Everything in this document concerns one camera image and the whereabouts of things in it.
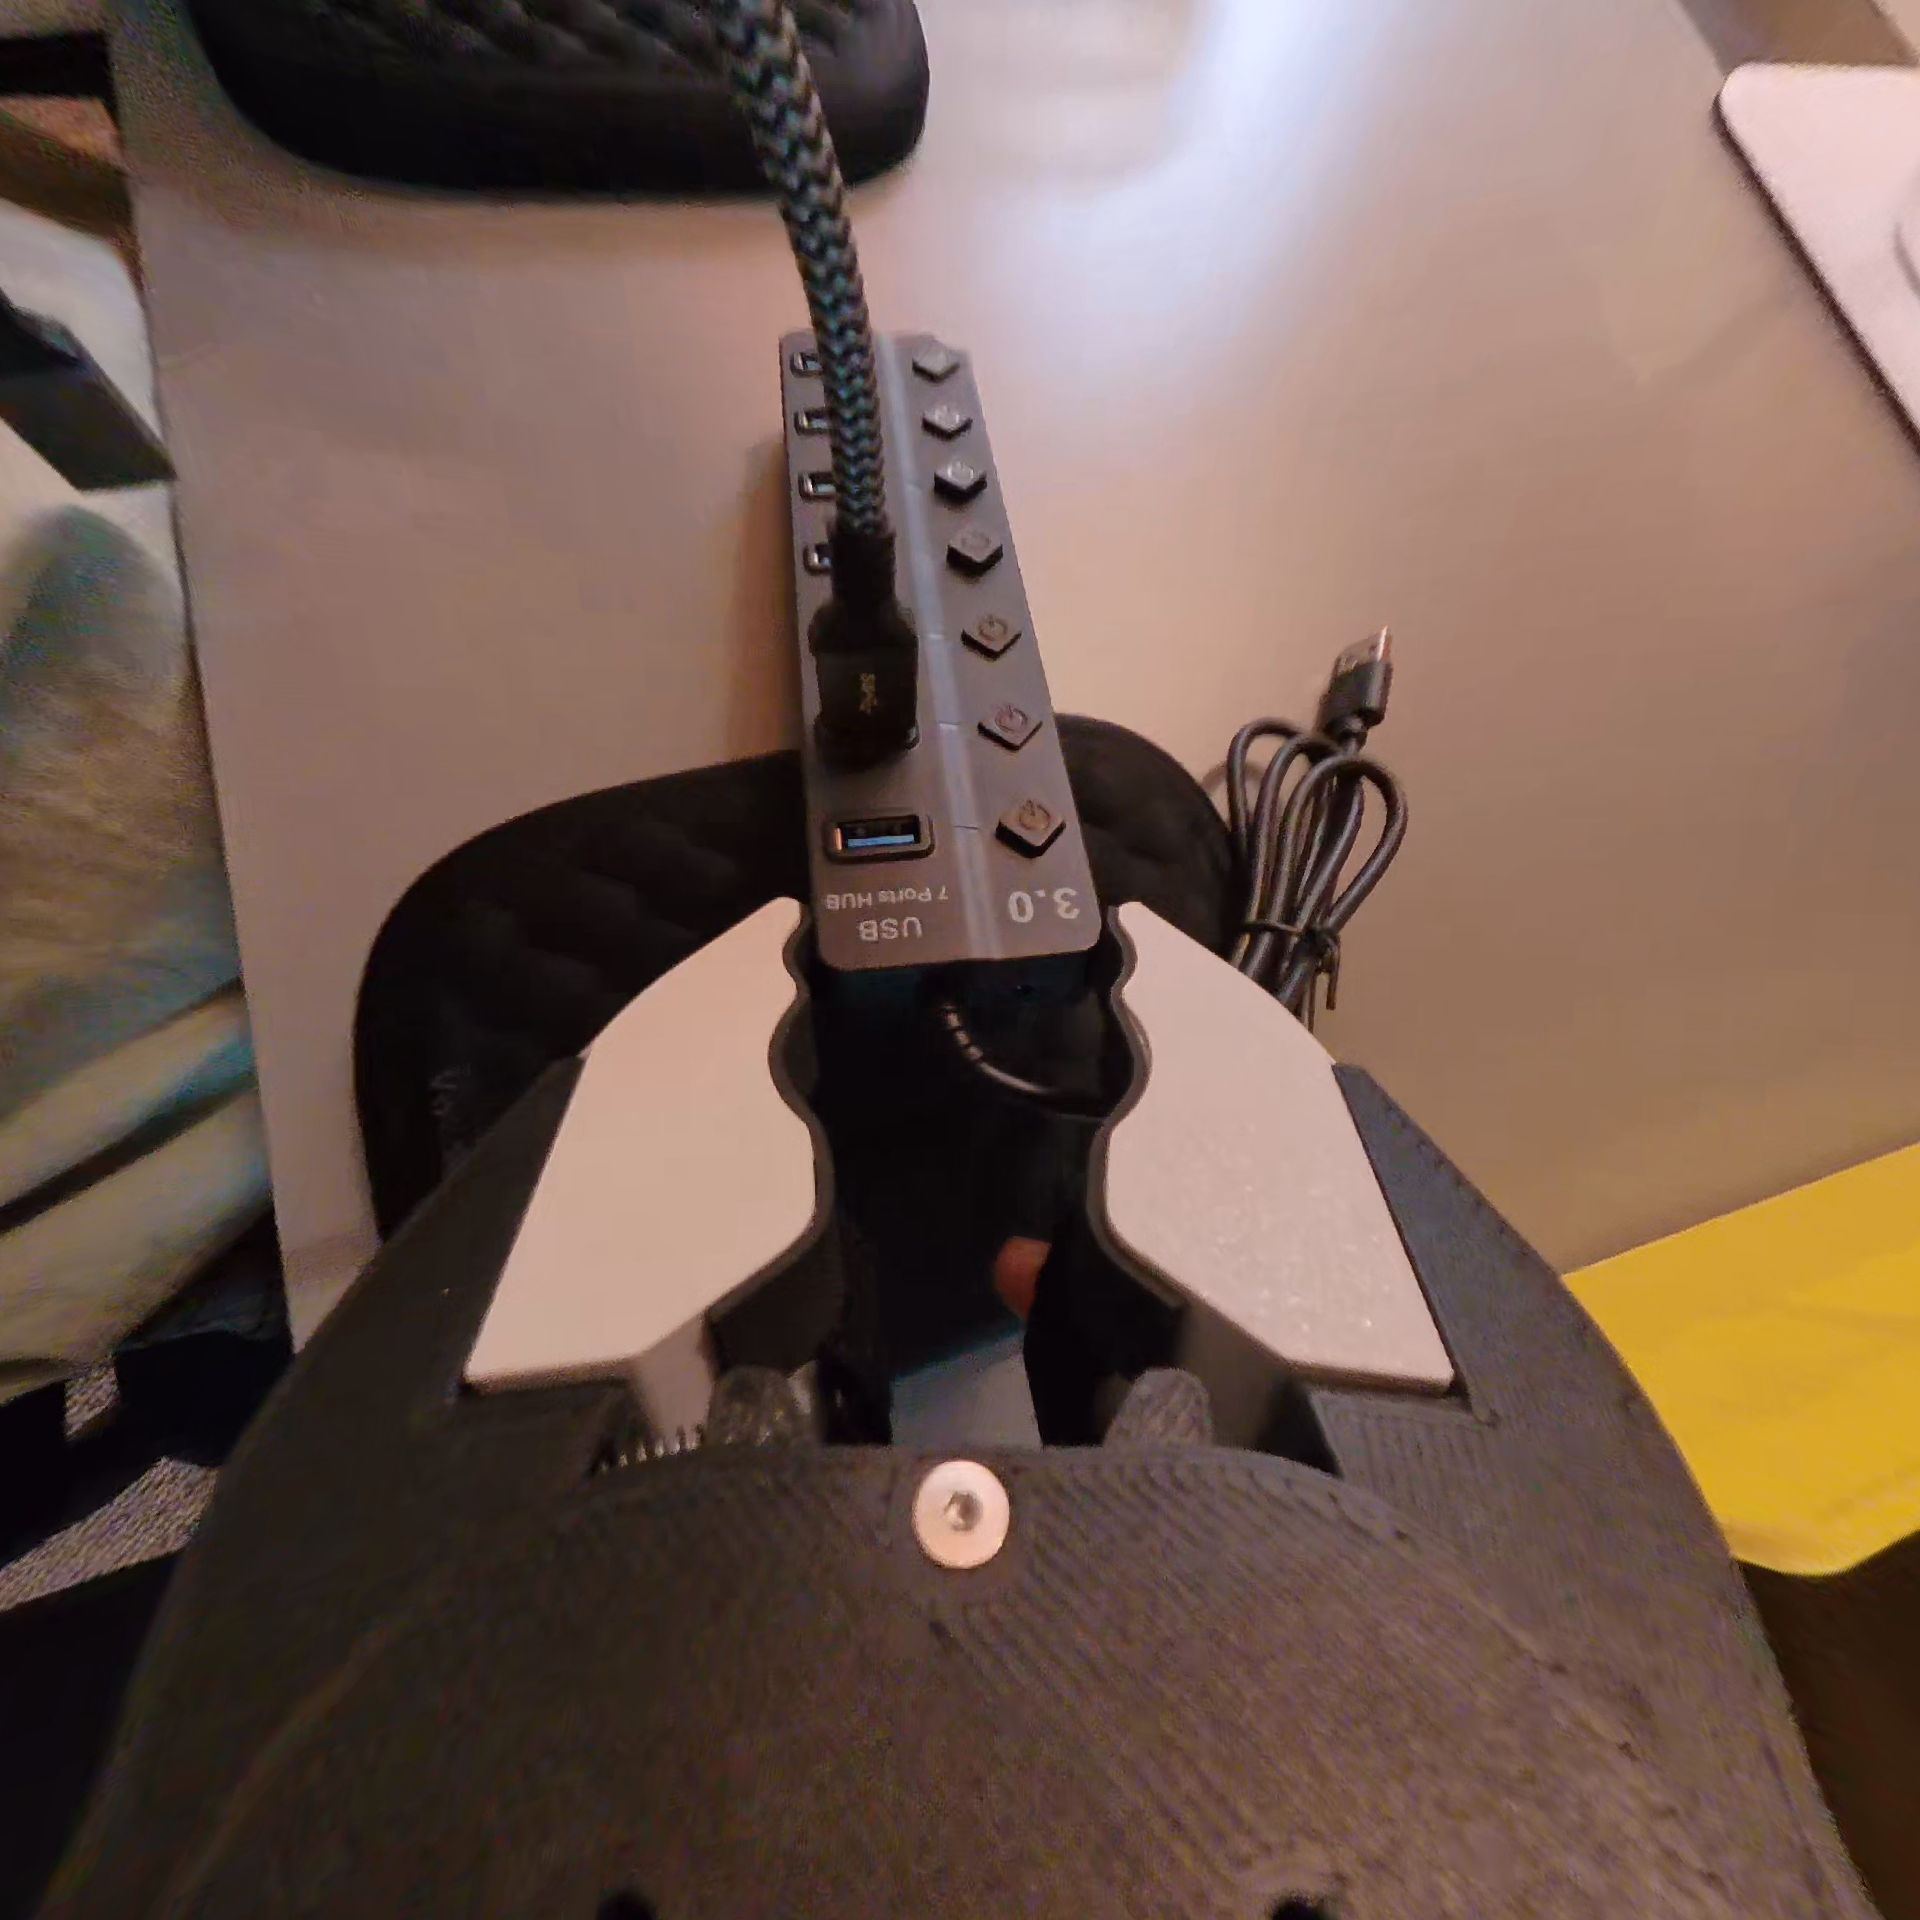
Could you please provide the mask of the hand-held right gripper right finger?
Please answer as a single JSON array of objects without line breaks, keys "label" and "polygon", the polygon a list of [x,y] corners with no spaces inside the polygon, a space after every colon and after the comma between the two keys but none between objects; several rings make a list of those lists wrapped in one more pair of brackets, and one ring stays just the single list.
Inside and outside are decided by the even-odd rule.
[{"label": "hand-held right gripper right finger", "polygon": [[1095,1217],[1180,1304],[1180,1365],[1218,1397],[1274,1376],[1443,1397],[1456,1368],[1330,1054],[1159,911],[1115,911],[1137,1078]]}]

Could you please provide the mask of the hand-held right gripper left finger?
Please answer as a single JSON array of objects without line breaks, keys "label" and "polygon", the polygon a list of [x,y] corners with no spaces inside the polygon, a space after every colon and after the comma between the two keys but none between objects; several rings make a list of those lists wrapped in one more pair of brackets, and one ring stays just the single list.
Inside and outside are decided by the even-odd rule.
[{"label": "hand-held right gripper left finger", "polygon": [[615,1383],[703,1420],[722,1316],[799,1277],[833,1204],[826,1135],[783,1046],[806,909],[780,895],[665,972],[584,1052],[464,1381]]}]

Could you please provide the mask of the yellow plastic bin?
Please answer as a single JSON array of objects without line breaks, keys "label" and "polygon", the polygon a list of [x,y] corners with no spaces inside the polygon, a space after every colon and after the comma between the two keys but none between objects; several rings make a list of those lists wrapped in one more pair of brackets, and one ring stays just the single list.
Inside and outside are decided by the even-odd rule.
[{"label": "yellow plastic bin", "polygon": [[1918,1531],[1918,1148],[1569,1275],[1735,1559],[1836,1576]]}]

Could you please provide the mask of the black usb hub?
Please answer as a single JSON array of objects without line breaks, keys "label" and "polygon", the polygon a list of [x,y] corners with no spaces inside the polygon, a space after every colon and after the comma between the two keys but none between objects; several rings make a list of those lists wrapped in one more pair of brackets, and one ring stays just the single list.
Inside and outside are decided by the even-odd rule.
[{"label": "black usb hub", "polygon": [[818,960],[844,980],[951,993],[1080,992],[1103,911],[971,358],[929,334],[875,345],[920,733],[898,756],[839,771],[820,752],[810,652],[830,603],[826,381],[807,332],[780,347]]}]

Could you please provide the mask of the black quilted pad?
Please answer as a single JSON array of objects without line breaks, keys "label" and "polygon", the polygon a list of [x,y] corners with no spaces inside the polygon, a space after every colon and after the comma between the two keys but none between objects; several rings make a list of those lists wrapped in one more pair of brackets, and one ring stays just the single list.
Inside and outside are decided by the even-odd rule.
[{"label": "black quilted pad", "polygon": [[766,196],[708,5],[187,1],[234,107],[337,173],[505,198]]},{"label": "black quilted pad", "polygon": [[[603,785],[444,855],[382,924],[358,993],[354,1107],[380,1239],[548,1065],[807,883],[795,749]],[[966,1089],[944,1039],[908,1035],[905,1059],[927,1159],[879,1117],[835,1139],[859,1227],[900,1264],[971,1264],[1018,1232],[1043,1236],[1073,1126]]]}]

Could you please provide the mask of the beige cloth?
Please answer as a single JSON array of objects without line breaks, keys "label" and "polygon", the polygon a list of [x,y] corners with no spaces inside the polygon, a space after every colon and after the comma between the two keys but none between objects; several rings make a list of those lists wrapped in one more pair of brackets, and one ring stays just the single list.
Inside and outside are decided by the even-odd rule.
[{"label": "beige cloth", "polygon": [[273,1204],[175,465],[107,237],[7,203],[3,1397],[107,1359]]}]

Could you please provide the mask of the silver laptop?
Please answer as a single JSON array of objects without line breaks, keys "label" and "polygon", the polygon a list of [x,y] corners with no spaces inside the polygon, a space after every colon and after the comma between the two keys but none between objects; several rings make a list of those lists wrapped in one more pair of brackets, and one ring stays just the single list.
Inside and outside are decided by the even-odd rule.
[{"label": "silver laptop", "polygon": [[1918,70],[1743,64],[1721,129],[1908,430],[1918,428]]}]

